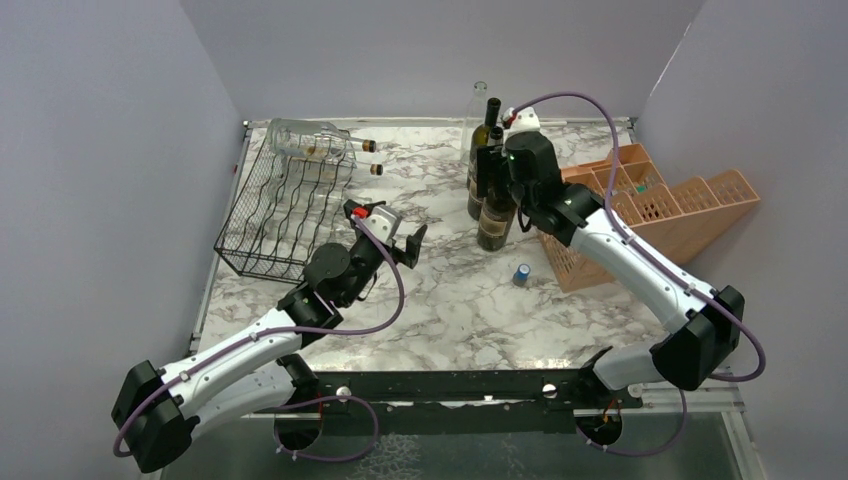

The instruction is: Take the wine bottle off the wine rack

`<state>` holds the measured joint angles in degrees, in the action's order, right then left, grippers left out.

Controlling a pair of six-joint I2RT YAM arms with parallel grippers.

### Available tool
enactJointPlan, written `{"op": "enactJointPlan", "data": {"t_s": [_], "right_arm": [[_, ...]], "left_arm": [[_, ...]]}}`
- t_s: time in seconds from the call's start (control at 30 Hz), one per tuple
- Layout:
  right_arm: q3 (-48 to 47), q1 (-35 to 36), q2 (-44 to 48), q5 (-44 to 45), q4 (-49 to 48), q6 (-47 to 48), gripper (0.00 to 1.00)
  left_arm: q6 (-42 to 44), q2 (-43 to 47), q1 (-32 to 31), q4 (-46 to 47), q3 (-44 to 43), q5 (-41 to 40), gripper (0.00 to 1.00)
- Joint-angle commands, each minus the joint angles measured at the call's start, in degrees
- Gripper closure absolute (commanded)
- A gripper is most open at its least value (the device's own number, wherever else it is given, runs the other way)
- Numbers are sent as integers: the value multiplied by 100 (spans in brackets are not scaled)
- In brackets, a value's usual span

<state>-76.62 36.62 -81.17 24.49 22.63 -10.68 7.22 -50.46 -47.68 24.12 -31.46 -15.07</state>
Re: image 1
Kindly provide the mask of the wine bottle silver foil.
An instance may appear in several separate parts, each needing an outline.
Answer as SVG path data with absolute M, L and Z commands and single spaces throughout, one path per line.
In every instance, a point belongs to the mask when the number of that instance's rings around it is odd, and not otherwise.
M 482 199 L 477 243 L 485 251 L 501 250 L 508 239 L 517 205 L 508 191 L 489 186 Z
M 491 129 L 494 131 L 495 138 L 503 136 L 503 128 L 501 126 L 495 126 Z M 489 145 L 489 140 L 491 139 L 491 131 L 489 134 L 487 145 Z M 471 182 L 471 187 L 468 189 L 468 200 L 467 200 L 467 211 L 471 218 L 477 221 L 481 215 L 482 209 L 482 200 L 478 200 L 475 197 L 476 194 L 476 182 L 475 180 Z

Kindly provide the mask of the dark green wine bottle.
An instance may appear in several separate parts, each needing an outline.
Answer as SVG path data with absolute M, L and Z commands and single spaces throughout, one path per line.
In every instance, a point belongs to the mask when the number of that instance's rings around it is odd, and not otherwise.
M 476 175 L 476 157 L 477 149 L 487 145 L 490 131 L 497 125 L 499 112 L 501 108 L 501 100 L 497 97 L 492 97 L 487 100 L 485 115 L 483 122 L 478 125 L 472 132 L 470 146 L 467 149 L 468 153 L 468 170 L 466 178 L 466 188 L 471 187 L 471 182 L 475 180 Z

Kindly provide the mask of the clear glass bottle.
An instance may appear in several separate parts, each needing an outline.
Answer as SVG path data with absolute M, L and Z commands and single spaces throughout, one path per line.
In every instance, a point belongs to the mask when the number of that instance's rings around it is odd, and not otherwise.
M 462 135 L 460 141 L 460 161 L 467 166 L 472 144 L 474 129 L 484 121 L 488 84 L 485 81 L 477 81 L 473 85 L 472 98 L 469 101 L 462 123 Z

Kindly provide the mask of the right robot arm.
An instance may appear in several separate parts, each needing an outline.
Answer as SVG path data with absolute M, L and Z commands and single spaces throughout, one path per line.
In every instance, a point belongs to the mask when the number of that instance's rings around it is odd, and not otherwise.
M 530 223 L 602 266 L 668 331 L 650 345 L 611 348 L 581 369 L 579 398 L 600 407 L 632 384 L 667 381 L 694 391 L 739 344 L 744 296 L 688 275 L 625 226 L 587 186 L 563 181 L 552 143 L 538 131 L 478 148 L 478 184 L 512 197 Z

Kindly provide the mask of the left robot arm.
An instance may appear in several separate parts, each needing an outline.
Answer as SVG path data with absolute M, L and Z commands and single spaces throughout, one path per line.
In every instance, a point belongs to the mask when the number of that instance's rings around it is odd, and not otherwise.
M 114 456 L 131 457 L 141 472 L 151 473 L 204 434 L 246 414 L 320 403 L 317 378 L 298 353 L 326 335 L 343 335 L 342 309 L 366 298 L 382 265 L 395 278 L 398 305 L 388 320 L 353 333 L 376 333 L 398 319 L 406 299 L 399 268 L 417 265 L 428 228 L 420 226 L 398 248 L 402 217 L 384 202 L 349 200 L 343 209 L 354 244 L 318 247 L 302 281 L 267 313 L 200 353 L 162 367 L 145 360 L 127 372 L 111 412 L 118 429 Z

